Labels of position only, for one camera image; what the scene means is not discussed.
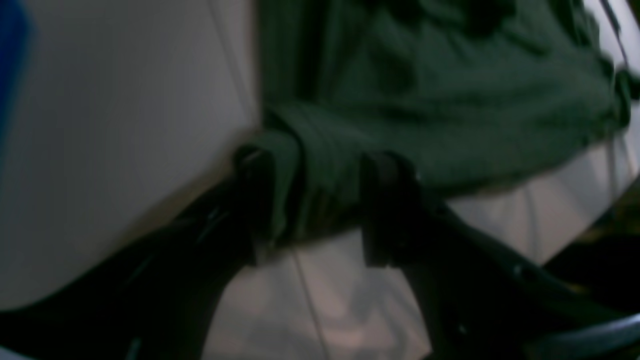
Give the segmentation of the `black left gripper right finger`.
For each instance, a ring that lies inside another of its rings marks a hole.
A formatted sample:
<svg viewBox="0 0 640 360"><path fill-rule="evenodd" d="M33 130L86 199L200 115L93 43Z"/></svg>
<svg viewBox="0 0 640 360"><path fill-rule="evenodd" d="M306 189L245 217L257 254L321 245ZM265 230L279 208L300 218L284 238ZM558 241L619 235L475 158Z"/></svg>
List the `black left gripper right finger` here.
<svg viewBox="0 0 640 360"><path fill-rule="evenodd" d="M428 360L637 360L639 314L580 295L460 218L411 162L362 155L369 267L399 269L429 336Z"/></svg>

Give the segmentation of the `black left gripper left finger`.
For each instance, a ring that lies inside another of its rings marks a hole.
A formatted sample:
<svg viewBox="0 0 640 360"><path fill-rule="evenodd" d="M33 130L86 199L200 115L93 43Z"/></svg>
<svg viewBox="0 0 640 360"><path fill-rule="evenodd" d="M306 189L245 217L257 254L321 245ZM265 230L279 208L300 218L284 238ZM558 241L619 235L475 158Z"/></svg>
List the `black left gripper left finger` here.
<svg viewBox="0 0 640 360"><path fill-rule="evenodd" d="M170 223L59 291L1 312L1 346L34 360L199 360L234 276L265 258L257 227L274 202L275 159L235 171Z"/></svg>

